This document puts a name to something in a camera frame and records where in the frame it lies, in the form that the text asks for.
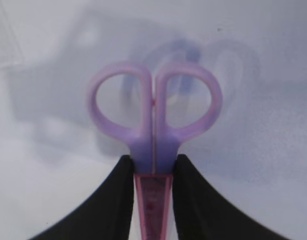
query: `scissor handle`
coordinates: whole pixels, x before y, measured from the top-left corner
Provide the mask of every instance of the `scissor handle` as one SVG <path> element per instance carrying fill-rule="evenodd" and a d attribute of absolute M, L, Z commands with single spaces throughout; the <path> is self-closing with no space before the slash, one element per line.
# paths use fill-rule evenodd
<path fill-rule="evenodd" d="M 137 127 L 125 127 L 109 120 L 99 109 L 96 96 L 99 87 L 109 78 L 116 75 L 129 74 L 135 76 L 141 85 L 141 123 Z M 105 66 L 91 80 L 87 93 L 89 114 L 99 130 L 106 135 L 124 142 L 130 148 L 131 158 L 135 163 L 136 172 L 152 173 L 152 78 L 146 67 L 129 62 L 118 62 Z"/>
<path fill-rule="evenodd" d="M 201 80 L 209 88 L 211 104 L 207 112 L 188 126 L 174 128 L 166 119 L 167 83 L 175 75 L 188 75 Z M 217 120 L 223 97 L 218 81 L 211 72 L 203 67 L 188 62 L 166 64 L 156 77 L 155 89 L 155 134 L 156 162 L 155 172 L 168 174 L 173 170 L 180 145 L 207 131 Z"/>

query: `pink blade sheath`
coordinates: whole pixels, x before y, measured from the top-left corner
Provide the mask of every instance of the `pink blade sheath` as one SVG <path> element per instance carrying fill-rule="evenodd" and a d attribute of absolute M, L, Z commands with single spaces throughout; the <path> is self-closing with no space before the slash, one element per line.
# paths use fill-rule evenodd
<path fill-rule="evenodd" d="M 173 175 L 135 174 L 142 240 L 166 240 Z"/>

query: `white background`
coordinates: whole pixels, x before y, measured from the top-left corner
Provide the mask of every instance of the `white background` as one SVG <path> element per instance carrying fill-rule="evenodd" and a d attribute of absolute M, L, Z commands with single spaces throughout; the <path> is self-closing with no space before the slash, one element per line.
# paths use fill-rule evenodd
<path fill-rule="evenodd" d="M 28 239 L 57 222 L 128 153 L 90 122 L 89 79 L 178 39 L 199 46 L 199 63 L 224 95 L 216 124 L 180 151 L 244 212 L 307 240 L 307 0 L 1 1 L 23 64 L 0 71 L 0 240 Z M 133 125 L 137 91 L 124 111 L 118 81 L 100 105 Z M 189 92 L 170 99 L 175 125 L 208 104 L 197 82 Z M 173 225 L 169 237 L 177 239 Z"/>

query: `black object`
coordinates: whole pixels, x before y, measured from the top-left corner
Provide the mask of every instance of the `black object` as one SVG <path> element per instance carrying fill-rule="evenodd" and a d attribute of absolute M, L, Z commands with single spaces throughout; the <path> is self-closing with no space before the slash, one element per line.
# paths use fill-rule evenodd
<path fill-rule="evenodd" d="M 179 240 L 287 240 L 227 201 L 183 154 L 175 164 L 172 198 Z"/>
<path fill-rule="evenodd" d="M 83 204 L 32 240 L 128 240 L 133 205 L 134 166 L 124 155 Z"/>
<path fill-rule="evenodd" d="M 83 204 L 31 240 L 128 240 L 133 174 L 132 160 L 122 156 Z M 228 202 L 183 154 L 175 163 L 172 198 L 179 240 L 287 240 Z"/>

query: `purple scissors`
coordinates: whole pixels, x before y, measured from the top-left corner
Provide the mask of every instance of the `purple scissors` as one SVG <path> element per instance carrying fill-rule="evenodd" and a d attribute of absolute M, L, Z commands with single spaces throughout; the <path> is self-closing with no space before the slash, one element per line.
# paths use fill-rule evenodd
<path fill-rule="evenodd" d="M 98 88 L 116 75 L 133 75 L 140 82 L 141 124 L 124 127 L 110 121 L 96 102 Z M 209 88 L 211 104 L 196 122 L 181 128 L 166 120 L 167 83 L 171 77 L 186 75 L 200 79 Z M 173 167 L 180 145 L 207 131 L 217 120 L 222 107 L 222 92 L 216 78 L 195 63 L 168 63 L 155 78 L 155 96 L 149 70 L 137 63 L 124 61 L 105 66 L 91 80 L 88 88 L 88 110 L 95 125 L 106 135 L 130 148 L 135 166 L 135 184 L 142 240 L 165 240 Z"/>

